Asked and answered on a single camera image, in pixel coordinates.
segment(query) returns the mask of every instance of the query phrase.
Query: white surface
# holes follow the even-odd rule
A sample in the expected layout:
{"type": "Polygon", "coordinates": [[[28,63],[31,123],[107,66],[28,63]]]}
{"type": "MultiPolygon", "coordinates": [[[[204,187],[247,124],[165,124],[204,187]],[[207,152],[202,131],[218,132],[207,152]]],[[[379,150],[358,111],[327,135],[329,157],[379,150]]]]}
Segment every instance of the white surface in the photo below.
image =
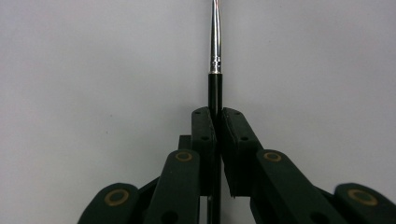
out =
{"type": "MultiPolygon", "coordinates": [[[[206,105],[210,1],[0,3],[0,223],[76,223],[206,105]]],[[[396,2],[221,2],[224,106],[317,186],[396,202],[396,2]]],[[[254,223],[224,181],[223,223],[254,223]]]]}

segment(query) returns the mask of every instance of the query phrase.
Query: brass screw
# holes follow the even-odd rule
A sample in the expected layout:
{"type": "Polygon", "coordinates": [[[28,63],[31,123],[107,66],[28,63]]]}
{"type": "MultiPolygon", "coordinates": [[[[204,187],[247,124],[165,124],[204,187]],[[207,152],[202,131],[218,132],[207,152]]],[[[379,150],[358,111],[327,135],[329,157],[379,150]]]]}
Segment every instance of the brass screw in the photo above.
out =
{"type": "Polygon", "coordinates": [[[264,154],[264,158],[268,161],[281,161],[282,157],[275,152],[267,152],[264,154]]]}
{"type": "Polygon", "coordinates": [[[178,161],[190,161],[192,160],[192,155],[189,152],[179,152],[176,154],[176,159],[178,161]]]}
{"type": "Polygon", "coordinates": [[[126,189],[113,189],[105,197],[105,202],[108,206],[118,206],[125,203],[129,198],[129,192],[126,189]],[[116,194],[121,194],[119,199],[113,199],[116,194]]]}
{"type": "Polygon", "coordinates": [[[347,196],[349,198],[355,200],[358,203],[362,203],[368,206],[376,206],[378,204],[378,200],[373,195],[363,191],[361,189],[350,189],[347,192],[347,196]]]}

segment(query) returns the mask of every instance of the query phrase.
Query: brass ring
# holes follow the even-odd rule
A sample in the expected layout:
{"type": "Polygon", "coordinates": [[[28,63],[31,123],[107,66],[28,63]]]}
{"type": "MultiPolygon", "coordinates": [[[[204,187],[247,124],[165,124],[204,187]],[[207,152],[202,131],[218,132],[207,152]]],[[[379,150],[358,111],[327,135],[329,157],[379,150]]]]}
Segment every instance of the brass ring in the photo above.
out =
{"type": "Polygon", "coordinates": [[[378,204],[378,200],[375,196],[361,189],[350,189],[347,192],[347,196],[349,196],[349,198],[355,200],[356,202],[362,203],[364,205],[376,206],[378,204]]]}
{"type": "Polygon", "coordinates": [[[192,160],[192,155],[189,152],[179,152],[176,154],[176,159],[178,161],[190,161],[192,160]]]}
{"type": "Polygon", "coordinates": [[[264,158],[268,161],[281,161],[282,157],[275,152],[267,152],[264,154],[264,158]]]}
{"type": "Polygon", "coordinates": [[[105,197],[105,202],[108,206],[118,206],[120,204],[125,203],[129,198],[129,192],[126,189],[113,189],[111,190],[105,197]],[[111,199],[112,196],[115,194],[122,194],[120,199],[113,200],[111,199]]]}

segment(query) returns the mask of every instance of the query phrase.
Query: silver ferrule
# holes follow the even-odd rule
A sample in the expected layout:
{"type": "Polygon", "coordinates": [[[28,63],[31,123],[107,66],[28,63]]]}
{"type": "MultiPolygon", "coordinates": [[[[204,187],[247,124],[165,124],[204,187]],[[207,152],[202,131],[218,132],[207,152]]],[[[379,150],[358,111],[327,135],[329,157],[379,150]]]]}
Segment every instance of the silver ferrule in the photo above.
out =
{"type": "Polygon", "coordinates": [[[220,39],[220,14],[219,0],[213,0],[212,4],[212,35],[210,52],[210,73],[221,73],[221,39],[220,39]]]}

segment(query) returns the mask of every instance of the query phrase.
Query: thin black rod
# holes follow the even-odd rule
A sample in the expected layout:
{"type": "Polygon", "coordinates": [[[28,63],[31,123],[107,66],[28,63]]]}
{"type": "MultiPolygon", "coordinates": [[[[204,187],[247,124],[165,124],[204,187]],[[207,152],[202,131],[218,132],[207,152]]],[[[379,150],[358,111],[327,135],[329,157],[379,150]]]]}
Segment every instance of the thin black rod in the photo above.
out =
{"type": "Polygon", "coordinates": [[[221,74],[221,45],[220,45],[220,16],[219,0],[212,2],[212,35],[211,57],[208,83],[208,107],[215,127],[218,144],[215,151],[213,188],[207,198],[207,223],[220,224],[221,208],[221,139],[220,123],[222,109],[222,74],[221,74]]]}

